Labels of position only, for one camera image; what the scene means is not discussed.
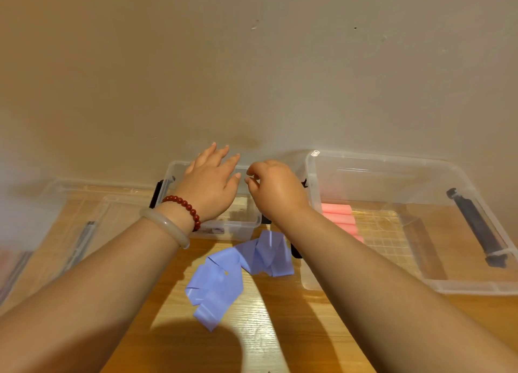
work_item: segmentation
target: white jade bangle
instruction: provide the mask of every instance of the white jade bangle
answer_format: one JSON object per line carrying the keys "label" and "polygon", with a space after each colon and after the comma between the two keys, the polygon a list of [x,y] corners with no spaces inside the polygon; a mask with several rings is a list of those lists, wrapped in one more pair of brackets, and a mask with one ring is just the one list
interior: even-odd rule
{"label": "white jade bangle", "polygon": [[183,233],[182,230],[178,228],[177,225],[175,225],[171,220],[167,219],[161,213],[153,211],[151,208],[142,208],[140,210],[140,216],[151,220],[163,231],[171,235],[175,241],[178,242],[178,245],[182,246],[184,249],[189,247],[191,240]]}

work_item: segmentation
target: person's right hand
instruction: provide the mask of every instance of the person's right hand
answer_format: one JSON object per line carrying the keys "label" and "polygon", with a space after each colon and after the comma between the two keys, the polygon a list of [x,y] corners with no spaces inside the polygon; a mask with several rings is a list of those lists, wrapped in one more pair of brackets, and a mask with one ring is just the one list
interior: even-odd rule
{"label": "person's right hand", "polygon": [[248,168],[247,175],[252,176],[245,182],[255,204],[273,222],[279,223],[294,211],[310,208],[301,182],[284,163],[255,162]]}

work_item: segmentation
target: human hand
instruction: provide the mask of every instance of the human hand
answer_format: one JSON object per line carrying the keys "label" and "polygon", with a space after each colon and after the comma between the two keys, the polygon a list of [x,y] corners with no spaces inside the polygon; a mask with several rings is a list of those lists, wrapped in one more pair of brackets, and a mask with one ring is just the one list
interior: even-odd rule
{"label": "human hand", "polygon": [[[199,221],[202,223],[225,212],[236,197],[241,173],[233,175],[230,179],[229,176],[239,161],[239,154],[221,163],[228,152],[228,145],[217,150],[216,143],[213,143],[191,162],[183,180],[175,189],[176,196],[187,200],[196,209],[196,214],[199,215]],[[181,213],[189,215],[176,203],[163,203],[162,208],[165,205],[169,205],[171,214],[174,213],[171,217],[177,217]]]}
{"label": "human hand", "polygon": [[306,192],[295,174],[277,160],[253,163],[245,182],[264,216],[279,223],[285,215],[310,208]]}

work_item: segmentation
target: human arm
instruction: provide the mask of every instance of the human arm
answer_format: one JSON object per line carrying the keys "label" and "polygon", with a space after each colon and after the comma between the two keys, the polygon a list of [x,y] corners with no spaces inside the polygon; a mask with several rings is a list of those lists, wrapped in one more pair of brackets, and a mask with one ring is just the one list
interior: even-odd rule
{"label": "human arm", "polygon": [[[191,163],[175,194],[200,220],[232,203],[239,156],[212,145]],[[177,203],[155,209],[186,235],[192,216]],[[179,245],[141,218],[74,268],[0,317],[2,372],[97,372],[106,363]]]}
{"label": "human arm", "polygon": [[376,370],[518,371],[516,354],[489,331],[310,208],[286,165],[254,163],[248,174],[260,179],[247,179],[260,211],[304,257]]}

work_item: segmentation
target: wooden table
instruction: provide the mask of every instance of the wooden table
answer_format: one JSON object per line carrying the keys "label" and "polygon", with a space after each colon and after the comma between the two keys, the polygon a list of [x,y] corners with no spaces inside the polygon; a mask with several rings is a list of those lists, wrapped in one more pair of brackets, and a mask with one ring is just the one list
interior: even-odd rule
{"label": "wooden table", "polygon": [[[41,262],[69,229],[65,218],[74,213],[84,224],[107,193],[85,193],[81,206],[77,197],[69,200],[4,310],[33,291]],[[212,333],[207,331],[192,316],[196,308],[185,296],[185,286],[208,254],[230,246],[232,242],[193,239],[189,249],[180,250],[103,372],[374,371],[325,294],[302,287],[296,259],[293,276],[252,277],[243,271],[243,294],[222,323]],[[447,298],[518,352],[518,297]]]}

